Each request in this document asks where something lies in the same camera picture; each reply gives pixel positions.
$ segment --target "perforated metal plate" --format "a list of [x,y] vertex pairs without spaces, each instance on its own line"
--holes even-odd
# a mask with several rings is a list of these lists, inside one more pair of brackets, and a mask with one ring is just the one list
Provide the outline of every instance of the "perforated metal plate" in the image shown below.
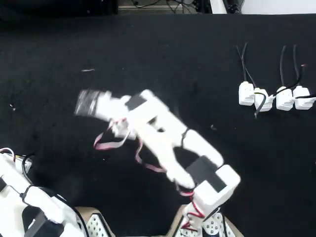
[[92,214],[89,222],[87,223],[89,237],[110,237],[104,226],[101,217],[98,214]]
[[[202,229],[199,232],[189,231],[181,229],[181,226],[185,224],[186,220],[182,219],[175,235],[173,237],[205,237],[202,233]],[[215,213],[213,216],[203,222],[204,234],[211,237],[225,237],[223,217],[220,213]],[[232,229],[226,222],[227,237],[236,237]]]
[[[227,237],[236,237],[232,229],[226,223]],[[223,216],[221,213],[215,213],[213,216],[203,222],[203,229],[209,236],[225,237]]]

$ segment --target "red wire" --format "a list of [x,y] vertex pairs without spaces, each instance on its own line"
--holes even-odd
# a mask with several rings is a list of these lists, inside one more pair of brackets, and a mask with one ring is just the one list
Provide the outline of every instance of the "red wire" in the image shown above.
[[[192,205],[193,205],[194,209],[196,210],[197,214],[194,213],[194,212],[188,212],[187,213],[187,218],[189,219],[189,215],[192,215],[192,216],[196,216],[198,218],[204,219],[205,216],[203,215],[202,212],[200,212],[200,210],[197,208],[196,204],[193,202],[193,195],[190,196],[190,200],[191,200]],[[190,224],[190,219],[189,219],[189,221],[187,221],[187,223],[185,223],[181,228],[185,229],[185,230],[196,231],[197,232],[196,229],[192,229],[192,228],[190,228],[190,226],[191,226],[191,224]]]

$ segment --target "robotic arm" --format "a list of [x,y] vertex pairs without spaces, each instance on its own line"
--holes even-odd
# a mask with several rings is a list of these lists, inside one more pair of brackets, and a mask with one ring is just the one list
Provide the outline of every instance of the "robotic arm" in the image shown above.
[[[231,197],[240,182],[239,175],[229,165],[223,165],[219,152],[188,129],[149,90],[121,98],[112,97],[108,91],[84,90],[75,114],[110,122],[116,137],[137,137],[157,157],[171,182],[193,190],[187,193],[192,202],[183,211],[183,229],[199,231],[203,221]],[[197,160],[184,169],[177,162],[174,147],[196,153]]]

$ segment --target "black fabric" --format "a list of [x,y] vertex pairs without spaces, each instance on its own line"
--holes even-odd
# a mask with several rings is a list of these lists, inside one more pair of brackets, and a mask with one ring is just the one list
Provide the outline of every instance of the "black fabric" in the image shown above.
[[[6,24],[0,28],[0,144],[36,153],[30,178],[74,205],[101,210],[122,235],[165,234],[182,203],[164,174],[134,160],[137,142],[113,151],[92,143],[107,124],[73,115],[82,89],[113,96],[152,90],[241,176],[225,204],[245,236],[315,236],[315,108],[273,108],[254,118],[238,105],[235,44],[269,94],[280,85],[283,45],[298,45],[302,85],[316,91],[316,16],[128,16]],[[83,69],[95,69],[82,72]],[[284,81],[295,80],[290,50]],[[144,160],[152,159],[141,152]],[[190,164],[196,156],[177,153]]]

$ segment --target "cable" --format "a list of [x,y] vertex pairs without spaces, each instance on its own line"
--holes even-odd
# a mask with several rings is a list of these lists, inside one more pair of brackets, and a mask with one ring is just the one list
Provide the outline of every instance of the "cable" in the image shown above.
[[281,85],[284,86],[284,78],[283,78],[283,57],[284,52],[286,50],[286,45],[283,46],[280,56],[280,76],[281,76]]
[[13,150],[11,148],[9,148],[9,147],[5,147],[5,148],[1,148],[0,149],[0,153],[2,153],[4,151],[9,151],[11,153],[12,157],[13,157],[13,162],[15,162],[15,154],[14,154]]
[[255,92],[255,94],[263,95],[263,100],[262,100],[261,104],[259,105],[259,107],[257,108],[257,110],[256,110],[256,112],[254,114],[255,118],[257,118],[257,115],[260,113],[260,110],[262,109],[263,105],[266,102],[267,96],[264,93],[261,93],[261,92]]
[[184,0],[181,0],[181,3],[179,3],[179,4],[176,6],[176,8],[174,9],[174,14],[177,13],[177,9],[178,9],[178,7],[179,7],[180,5],[182,6],[182,14],[184,13],[183,5],[182,5],[183,1],[184,1]]
[[169,0],[166,0],[166,4],[168,5],[168,7],[170,8],[170,10],[176,14],[176,11],[170,6]]
[[295,97],[295,99],[307,99],[307,98],[314,98],[314,97],[316,97],[316,94],[305,95],[305,96],[298,96],[298,97]]
[[143,162],[143,160],[139,157],[139,153],[140,153],[140,151],[143,148],[143,140],[140,137],[138,137],[138,136],[137,136],[137,138],[138,138],[138,142],[139,142],[139,147],[138,147],[138,149],[136,151],[135,160],[138,163],[140,163],[143,166],[145,166],[147,169],[151,169],[152,171],[157,172],[157,173],[165,173],[166,170],[164,168],[159,168],[159,167],[156,167],[156,166],[154,166],[152,164],[147,164],[147,163]]
[[222,212],[221,214],[222,214],[222,217],[223,217],[223,228],[224,228],[224,235],[225,235],[225,237],[228,237],[228,234],[227,234],[227,229],[226,229],[226,221],[225,221],[225,216],[224,216],[223,212]]
[[303,71],[304,71],[304,68],[306,67],[305,64],[301,65],[300,67],[300,70],[299,70],[299,75],[298,75],[298,78],[296,80],[296,82],[293,84],[293,85],[290,85],[282,90],[279,90],[277,91],[275,94],[273,94],[273,96],[276,96],[277,94],[281,93],[282,91],[284,90],[287,90],[287,89],[292,89],[293,87],[295,87],[296,85],[298,85],[300,83],[300,81],[302,80],[302,76],[303,76]]
[[242,73],[243,73],[243,80],[247,81],[247,75],[246,75],[246,65],[245,65],[245,53],[246,49],[248,46],[248,42],[245,43],[243,49],[242,49],[242,54],[241,54],[241,63],[242,63]]
[[181,0],[181,1],[178,1],[178,0],[173,0],[174,2],[176,2],[176,3],[178,3],[178,4],[181,4],[182,5],[182,13],[184,13],[184,9],[183,9],[183,7],[186,9],[186,10],[188,10],[188,12],[190,13],[190,14],[192,14],[192,12],[190,11],[190,9],[188,8],[188,6],[190,6],[190,7],[192,7],[192,3],[184,3],[184,0]]
[[241,62],[242,62],[242,70],[245,69],[245,71],[246,71],[246,73],[248,74],[248,76],[249,76],[249,78],[250,78],[250,80],[251,80],[253,86],[256,88],[256,87],[257,87],[257,86],[256,86],[256,83],[255,83],[255,81],[253,80],[252,76],[250,75],[248,69],[246,68],[245,62],[244,62],[244,60],[242,59],[242,56],[241,56],[241,53],[240,53],[240,51],[239,51],[238,46],[235,45],[235,47],[236,47],[237,53],[238,53],[238,55],[239,55],[239,57],[240,57],[240,59],[241,59]]
[[296,78],[298,78],[299,76],[299,70],[297,68],[297,56],[296,56],[296,49],[297,49],[297,45],[293,45],[293,64],[294,64],[294,70],[295,70],[295,74],[296,74]]
[[182,1],[178,1],[178,0],[173,0],[173,1],[175,1],[176,3],[180,3],[180,4],[182,4],[182,5],[191,6],[191,7],[192,7],[192,4],[193,4],[193,2],[194,2],[194,1],[192,1],[192,3],[185,3],[184,0],[183,0],[183,2],[182,2]]
[[[119,122],[124,122],[126,121],[126,118],[122,118],[118,121],[114,121],[114,122],[110,122],[109,123],[109,127],[108,129],[106,130],[105,133],[107,133],[113,126],[114,124],[117,124]],[[114,148],[119,148],[121,147],[125,141],[127,140],[127,138],[129,137],[130,135],[130,131],[127,132],[127,134],[125,135],[125,137],[120,141],[120,142],[105,142],[105,143],[98,143],[101,138],[103,137],[104,133],[101,133],[99,134],[96,139],[94,140],[94,143],[93,143],[93,147],[96,149],[96,150],[110,150],[110,149],[114,149]]]
[[148,5],[143,5],[143,6],[138,6],[138,2],[137,1],[134,1],[134,0],[131,0],[133,5],[136,7],[136,8],[144,8],[144,7],[148,7],[148,6],[153,6],[153,5],[156,5],[158,2],[160,2],[161,0],[157,0],[151,4],[148,4]]
[[190,9],[189,9],[185,4],[182,4],[182,7],[185,7],[185,9],[188,10],[188,12],[189,12],[190,14],[192,14],[192,12],[190,11]]

